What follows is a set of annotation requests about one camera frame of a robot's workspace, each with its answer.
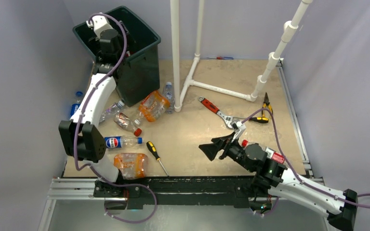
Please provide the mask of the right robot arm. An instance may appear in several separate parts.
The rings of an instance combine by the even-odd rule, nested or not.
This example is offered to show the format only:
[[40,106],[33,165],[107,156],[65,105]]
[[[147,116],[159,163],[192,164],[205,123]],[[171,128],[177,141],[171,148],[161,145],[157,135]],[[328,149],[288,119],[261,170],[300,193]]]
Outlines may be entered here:
[[230,134],[213,138],[208,144],[199,145],[206,157],[213,161],[222,151],[220,159],[229,157],[248,172],[255,173],[248,187],[255,195],[265,193],[286,198],[305,206],[327,218],[328,223],[341,230],[352,231],[357,215],[357,193],[328,188],[310,179],[300,179],[281,154],[257,143],[233,140]]

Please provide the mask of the red cap clear bottle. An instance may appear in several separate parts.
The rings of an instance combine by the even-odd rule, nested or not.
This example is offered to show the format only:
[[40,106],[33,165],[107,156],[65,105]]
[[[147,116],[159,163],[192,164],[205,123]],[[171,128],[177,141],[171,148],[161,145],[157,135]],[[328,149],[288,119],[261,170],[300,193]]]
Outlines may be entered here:
[[133,133],[136,137],[142,134],[142,130],[124,113],[116,114],[114,122],[123,130]]

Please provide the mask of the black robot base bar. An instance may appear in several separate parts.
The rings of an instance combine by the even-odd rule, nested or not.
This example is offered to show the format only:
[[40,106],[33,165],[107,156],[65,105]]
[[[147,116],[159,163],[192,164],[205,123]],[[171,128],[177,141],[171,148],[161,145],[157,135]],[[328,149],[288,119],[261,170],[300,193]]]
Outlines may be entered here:
[[253,176],[187,176],[119,179],[115,186],[96,180],[94,197],[123,198],[127,209],[144,205],[228,205],[267,213],[275,196],[256,189]]

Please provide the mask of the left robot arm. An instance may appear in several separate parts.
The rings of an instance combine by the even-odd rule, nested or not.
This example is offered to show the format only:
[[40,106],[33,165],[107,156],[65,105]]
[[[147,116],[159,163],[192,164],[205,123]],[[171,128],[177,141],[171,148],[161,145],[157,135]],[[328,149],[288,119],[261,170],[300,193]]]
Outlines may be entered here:
[[113,197],[124,192],[124,183],[119,178],[119,170],[105,156],[105,139],[98,130],[100,115],[105,103],[116,87],[113,73],[123,60],[127,39],[124,32],[107,29],[100,33],[101,53],[119,60],[108,73],[92,76],[89,90],[81,105],[69,121],[61,121],[59,132],[66,154],[74,160],[77,171],[89,167],[100,181],[106,183],[106,191]]

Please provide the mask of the red label bottle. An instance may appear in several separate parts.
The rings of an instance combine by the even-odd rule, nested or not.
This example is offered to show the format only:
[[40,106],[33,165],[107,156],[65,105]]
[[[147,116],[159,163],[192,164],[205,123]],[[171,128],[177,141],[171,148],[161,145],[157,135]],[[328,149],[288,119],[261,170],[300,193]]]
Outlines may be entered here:
[[266,147],[266,146],[261,146],[260,144],[258,144],[256,142],[250,142],[248,140],[243,140],[242,143],[241,143],[241,146],[243,147],[243,149],[246,149],[246,147],[248,145],[258,146],[260,149],[262,149],[263,151],[266,152],[268,159],[274,160],[274,161],[276,161],[280,164],[285,164],[285,157],[283,157],[281,154],[277,153],[275,150],[273,150],[269,147]]

